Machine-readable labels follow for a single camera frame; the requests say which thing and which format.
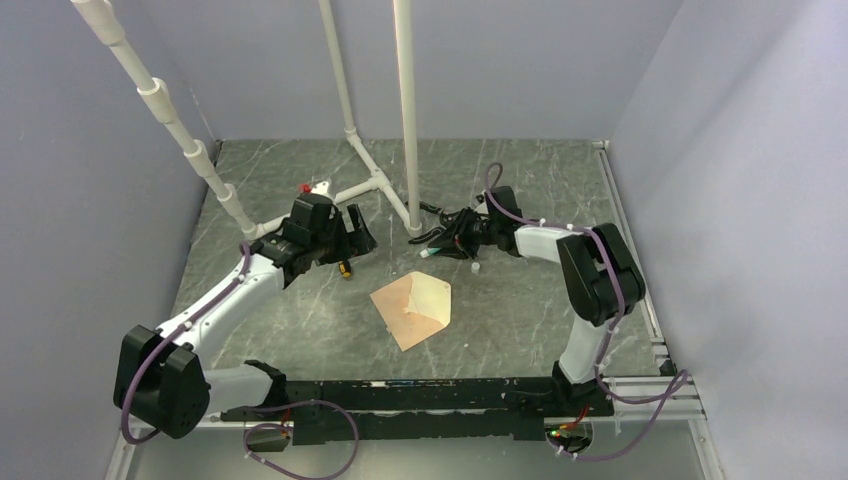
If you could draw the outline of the green white glue stick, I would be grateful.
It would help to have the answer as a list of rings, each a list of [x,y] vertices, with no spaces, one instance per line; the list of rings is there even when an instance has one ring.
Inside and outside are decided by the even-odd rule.
[[[435,255],[437,255],[440,251],[441,251],[441,249],[440,249],[440,248],[431,248],[431,247],[428,247],[428,248],[423,249],[422,251],[420,251],[420,252],[419,252],[419,256],[420,256],[421,258],[428,258],[428,257],[431,257],[431,256],[435,256]]]

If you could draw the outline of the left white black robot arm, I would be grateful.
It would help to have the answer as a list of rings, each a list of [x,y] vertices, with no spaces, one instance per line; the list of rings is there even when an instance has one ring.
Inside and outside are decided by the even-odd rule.
[[[211,369],[246,317],[315,265],[336,265],[373,251],[361,209],[341,210],[326,194],[300,194],[277,229],[243,242],[240,261],[198,301],[156,328],[137,325],[122,339],[113,402],[124,439],[179,439],[207,415],[249,409],[264,420],[289,406],[286,375],[260,361]]]

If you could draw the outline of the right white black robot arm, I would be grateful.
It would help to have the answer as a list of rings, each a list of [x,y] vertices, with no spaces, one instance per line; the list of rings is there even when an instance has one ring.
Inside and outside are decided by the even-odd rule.
[[[549,225],[529,219],[518,208],[509,186],[479,195],[480,205],[449,212],[424,204],[438,226],[416,238],[424,256],[475,259],[483,246],[514,256],[560,266],[567,297],[577,319],[563,353],[553,367],[551,401],[557,411],[574,415],[599,390],[602,360],[618,321],[646,295],[646,284],[617,225]]]

